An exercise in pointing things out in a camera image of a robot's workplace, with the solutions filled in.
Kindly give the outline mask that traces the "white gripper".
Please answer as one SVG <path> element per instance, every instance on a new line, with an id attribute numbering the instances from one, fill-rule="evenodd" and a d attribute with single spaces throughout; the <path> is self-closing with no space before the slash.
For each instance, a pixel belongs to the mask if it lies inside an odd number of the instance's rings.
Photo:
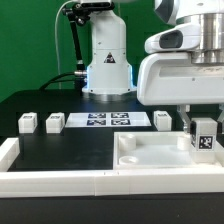
<path id="1" fill-rule="evenodd" d="M 200 43 L 200 25 L 185 23 L 145 41 L 148 56 L 141 62 L 137 98 L 143 105 L 178 105 L 183 131 L 190 132 L 189 105 L 224 103 L 224 66 L 196 65 L 192 52 Z M 217 134 L 224 134 L 224 104 Z"/>

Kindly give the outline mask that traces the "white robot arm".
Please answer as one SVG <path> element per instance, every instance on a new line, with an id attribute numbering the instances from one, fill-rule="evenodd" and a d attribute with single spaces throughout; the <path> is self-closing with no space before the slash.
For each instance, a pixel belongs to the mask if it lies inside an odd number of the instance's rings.
<path id="1" fill-rule="evenodd" d="M 83 92 L 99 98 L 137 93 L 143 105 L 224 104 L 224 0 L 154 0 L 172 29 L 145 41 L 138 83 L 126 59 L 126 27 L 113 0 L 80 0 L 92 22 L 92 61 Z"/>

